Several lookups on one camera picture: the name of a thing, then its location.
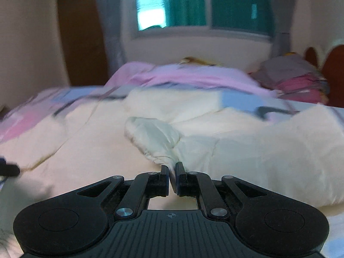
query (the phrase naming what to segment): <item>crosshair symbol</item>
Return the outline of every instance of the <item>crosshair symbol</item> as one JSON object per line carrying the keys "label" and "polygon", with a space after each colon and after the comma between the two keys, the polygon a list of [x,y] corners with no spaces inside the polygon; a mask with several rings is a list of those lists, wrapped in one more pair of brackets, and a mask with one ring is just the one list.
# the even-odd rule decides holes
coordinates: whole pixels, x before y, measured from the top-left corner
{"label": "crosshair symbol", "polygon": [[175,213],[169,213],[167,216],[172,219],[175,218],[177,215]]}

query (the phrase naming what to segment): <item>green curtain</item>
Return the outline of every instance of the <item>green curtain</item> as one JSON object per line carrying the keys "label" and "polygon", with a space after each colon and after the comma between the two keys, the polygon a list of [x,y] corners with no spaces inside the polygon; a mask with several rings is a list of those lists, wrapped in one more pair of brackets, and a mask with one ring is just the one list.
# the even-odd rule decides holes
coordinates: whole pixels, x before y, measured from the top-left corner
{"label": "green curtain", "polygon": [[204,26],[204,0],[164,0],[167,26]]}
{"label": "green curtain", "polygon": [[212,0],[212,22],[215,28],[272,35],[274,20],[269,0]]}

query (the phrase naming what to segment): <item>silver screw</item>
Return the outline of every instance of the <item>silver screw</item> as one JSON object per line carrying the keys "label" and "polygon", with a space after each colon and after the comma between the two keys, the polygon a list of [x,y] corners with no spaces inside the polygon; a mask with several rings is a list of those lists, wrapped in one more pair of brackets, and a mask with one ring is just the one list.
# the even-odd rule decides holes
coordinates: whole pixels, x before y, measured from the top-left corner
{"label": "silver screw", "polygon": [[133,210],[131,208],[127,208],[127,207],[124,207],[124,208],[120,208],[116,211],[116,214],[118,216],[121,216],[121,217],[126,217],[126,216],[130,216],[133,214]]}
{"label": "silver screw", "polygon": [[210,213],[214,216],[225,216],[227,214],[227,211],[224,208],[213,208]]}

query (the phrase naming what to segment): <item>stack of clothes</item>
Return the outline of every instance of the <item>stack of clothes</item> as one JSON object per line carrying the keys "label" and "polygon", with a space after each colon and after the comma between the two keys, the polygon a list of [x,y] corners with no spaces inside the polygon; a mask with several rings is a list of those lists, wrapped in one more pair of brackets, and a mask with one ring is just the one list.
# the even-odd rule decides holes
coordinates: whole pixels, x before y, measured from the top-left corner
{"label": "stack of clothes", "polygon": [[329,87],[316,67],[298,54],[272,58],[251,74],[262,87],[277,90],[280,99],[327,104]]}

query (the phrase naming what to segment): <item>window frame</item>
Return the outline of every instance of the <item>window frame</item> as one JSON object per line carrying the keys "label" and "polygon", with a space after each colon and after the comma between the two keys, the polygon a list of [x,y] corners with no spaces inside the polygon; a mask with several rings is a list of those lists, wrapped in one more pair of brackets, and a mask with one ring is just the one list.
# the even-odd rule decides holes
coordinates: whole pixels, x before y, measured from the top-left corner
{"label": "window frame", "polygon": [[231,28],[214,28],[212,26],[212,0],[205,0],[205,26],[174,26],[164,28],[150,28],[139,30],[136,0],[133,1],[130,10],[130,32],[131,39],[151,38],[151,37],[222,37],[248,39],[260,42],[271,42],[271,36],[248,32],[246,30]]}

